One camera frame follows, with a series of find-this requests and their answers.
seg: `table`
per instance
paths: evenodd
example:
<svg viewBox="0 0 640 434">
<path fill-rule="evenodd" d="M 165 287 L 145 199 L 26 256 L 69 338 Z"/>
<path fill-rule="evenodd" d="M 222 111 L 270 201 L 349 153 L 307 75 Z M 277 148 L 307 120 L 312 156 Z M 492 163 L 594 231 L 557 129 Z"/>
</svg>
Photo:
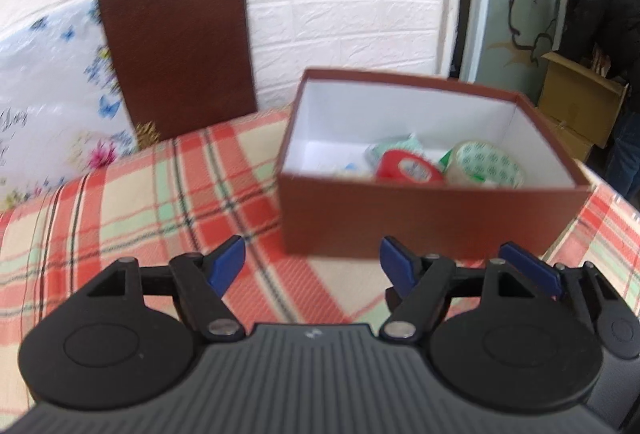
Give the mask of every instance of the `table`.
<svg viewBox="0 0 640 434">
<path fill-rule="evenodd" d="M 232 234 L 247 257 L 225 302 L 255 322 L 368 322 L 388 316 L 377 260 L 284 254 L 274 163 L 288 109 L 256 113 L 165 141 L 0 215 L 0 428 L 33 404 L 20 377 L 20 340 L 118 257 L 142 266 L 208 252 Z M 569 267 L 593 261 L 636 314 L 640 217 L 596 175 L 594 192 L 545 255 Z M 480 266 L 481 261 L 463 261 Z M 148 305 L 175 315 L 171 299 Z M 459 300 L 452 313 L 476 305 Z"/>
</svg>

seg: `black jacket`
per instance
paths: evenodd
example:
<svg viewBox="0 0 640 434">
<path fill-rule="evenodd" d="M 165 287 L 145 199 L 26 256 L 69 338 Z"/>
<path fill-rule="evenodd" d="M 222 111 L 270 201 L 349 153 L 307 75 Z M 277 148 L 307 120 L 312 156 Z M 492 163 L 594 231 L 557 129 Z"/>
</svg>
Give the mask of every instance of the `black jacket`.
<svg viewBox="0 0 640 434">
<path fill-rule="evenodd" d="M 597 43 L 611 59 L 607 76 L 630 82 L 640 111 L 640 0 L 567 0 L 565 22 L 558 53 L 579 62 Z"/>
</svg>

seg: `textured black surface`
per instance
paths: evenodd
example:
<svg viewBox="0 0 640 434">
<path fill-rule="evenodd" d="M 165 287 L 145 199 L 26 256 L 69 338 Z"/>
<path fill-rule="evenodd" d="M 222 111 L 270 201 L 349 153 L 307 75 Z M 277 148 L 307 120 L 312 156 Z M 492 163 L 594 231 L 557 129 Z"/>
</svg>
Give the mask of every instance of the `textured black surface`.
<svg viewBox="0 0 640 434">
<path fill-rule="evenodd" d="M 43 404 L 10 434 L 580 433 L 612 430 L 584 407 L 546 416 L 482 409 L 442 387 L 414 348 L 367 325 L 260 325 L 207 348 L 185 381 L 146 404 L 70 412 Z"/>
<path fill-rule="evenodd" d="M 604 350 L 602 374 L 596 382 L 587 407 L 618 428 L 640 396 L 640 358 L 621 360 Z"/>
</svg>

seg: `brown box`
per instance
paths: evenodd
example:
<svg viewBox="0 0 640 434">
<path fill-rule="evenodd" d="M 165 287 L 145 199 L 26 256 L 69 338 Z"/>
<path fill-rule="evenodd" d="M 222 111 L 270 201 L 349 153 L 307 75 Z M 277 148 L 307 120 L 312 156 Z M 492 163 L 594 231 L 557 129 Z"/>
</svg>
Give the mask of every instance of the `brown box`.
<svg viewBox="0 0 640 434">
<path fill-rule="evenodd" d="M 488 140 L 526 172 L 522 188 L 344 179 L 372 143 L 416 133 L 437 158 Z M 307 70 L 276 164 L 286 251 L 373 258 L 385 235 L 415 252 L 482 259 L 515 241 L 543 254 L 591 188 L 521 94 L 381 72 Z"/>
<path fill-rule="evenodd" d="M 558 122 L 556 119 L 548 117 L 544 113 L 541 114 L 571 156 L 580 161 L 585 161 L 589 157 L 589 153 L 591 153 L 591 148 L 593 147 L 590 141 L 566 127 L 562 122 Z"/>
<path fill-rule="evenodd" d="M 538 106 L 592 143 L 606 147 L 625 99 L 626 88 L 558 53 L 549 60 Z"/>
</svg>

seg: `pink flower print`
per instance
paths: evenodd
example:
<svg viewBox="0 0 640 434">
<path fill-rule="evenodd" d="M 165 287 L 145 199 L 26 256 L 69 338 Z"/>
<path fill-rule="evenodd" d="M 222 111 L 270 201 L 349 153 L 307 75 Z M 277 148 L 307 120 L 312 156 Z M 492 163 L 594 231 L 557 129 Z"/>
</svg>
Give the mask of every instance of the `pink flower print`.
<svg viewBox="0 0 640 434">
<path fill-rule="evenodd" d="M 89 167 L 91 169 L 100 169 L 111 165 L 116 160 L 116 146 L 113 143 L 109 145 L 104 144 L 101 140 L 98 141 L 98 145 L 90 153 Z"/>
</svg>

